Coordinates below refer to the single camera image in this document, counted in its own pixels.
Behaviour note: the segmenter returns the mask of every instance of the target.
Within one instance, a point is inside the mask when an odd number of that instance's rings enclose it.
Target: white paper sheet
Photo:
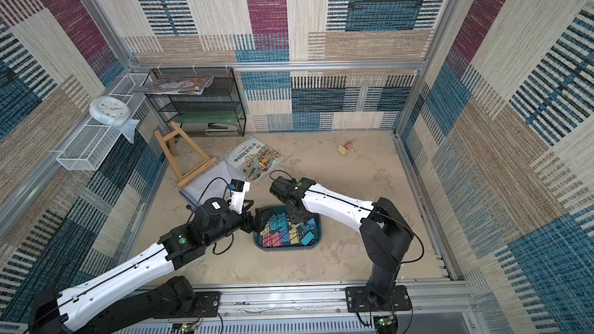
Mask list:
[[[239,174],[234,167],[228,165],[225,160],[221,160],[217,165],[208,169],[202,175],[191,181],[190,184],[182,190],[182,193],[189,198],[192,202],[191,205],[196,205],[196,201],[200,198],[202,191],[204,191],[209,182],[216,177],[224,178],[227,183],[231,183],[232,179],[243,181],[245,178],[242,174]],[[199,205],[204,204],[204,202],[211,197],[222,197],[226,188],[227,185],[221,180],[212,182],[200,200]],[[225,198],[228,199],[229,195],[229,190],[227,190],[227,196]]]

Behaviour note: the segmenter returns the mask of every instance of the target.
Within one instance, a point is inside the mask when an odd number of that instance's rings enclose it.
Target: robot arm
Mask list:
[[[270,192],[286,204],[293,224],[319,213],[359,232],[367,256],[373,262],[367,282],[369,303],[375,308],[389,303],[400,264],[414,235],[390,200],[383,197],[376,202],[353,199],[308,178],[297,182],[278,177],[270,186]]]
[[[48,288],[32,303],[32,334],[110,333],[164,311],[186,317],[195,312],[194,292],[188,281],[174,278],[145,296],[120,300],[140,286],[177,271],[204,255],[208,246],[238,229],[251,233],[264,229],[269,215],[248,209],[244,200],[249,183],[233,180],[231,200],[211,198],[198,206],[194,219],[162,236],[144,252],[85,283],[57,293]],[[392,292],[402,257],[412,241],[410,227],[387,199],[363,201],[330,191],[308,178],[278,178],[270,192],[287,206],[292,223],[323,214],[361,234],[374,263],[367,288],[369,302],[385,306]],[[378,222],[384,223],[381,228]],[[133,313],[122,307],[132,305]]]

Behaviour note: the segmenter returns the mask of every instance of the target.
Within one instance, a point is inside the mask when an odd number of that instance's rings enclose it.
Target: white wire basket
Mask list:
[[[130,117],[136,113],[145,99],[144,93],[132,93],[132,89],[145,83],[148,77],[148,74],[128,74],[109,93],[109,96],[126,103],[130,108]],[[99,169],[122,134],[119,130],[109,130],[109,128],[109,125],[98,122],[92,117],[89,118],[56,160],[67,170]]]

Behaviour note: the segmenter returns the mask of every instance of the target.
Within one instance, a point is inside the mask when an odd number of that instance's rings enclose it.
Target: metal vent grille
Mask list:
[[[219,334],[220,322],[204,322],[198,328],[197,334]],[[223,333],[372,333],[375,328],[366,328],[356,317],[320,317],[317,319],[287,319],[287,320],[238,320],[225,324]]]
[[[172,323],[167,322],[134,324],[125,329],[118,330],[114,334],[171,334],[172,326]]]
[[[375,327],[366,328],[356,317],[316,317],[302,319],[225,320],[223,334],[303,334],[303,333],[375,333]],[[135,324],[116,334],[181,334],[171,330],[173,323]],[[219,334],[219,319],[205,321],[196,334]]]

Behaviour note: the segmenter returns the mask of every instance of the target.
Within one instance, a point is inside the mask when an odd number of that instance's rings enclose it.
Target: book cover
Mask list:
[[[274,170],[285,157],[255,137],[248,137],[225,158],[226,162],[243,173],[248,182],[258,183]]]

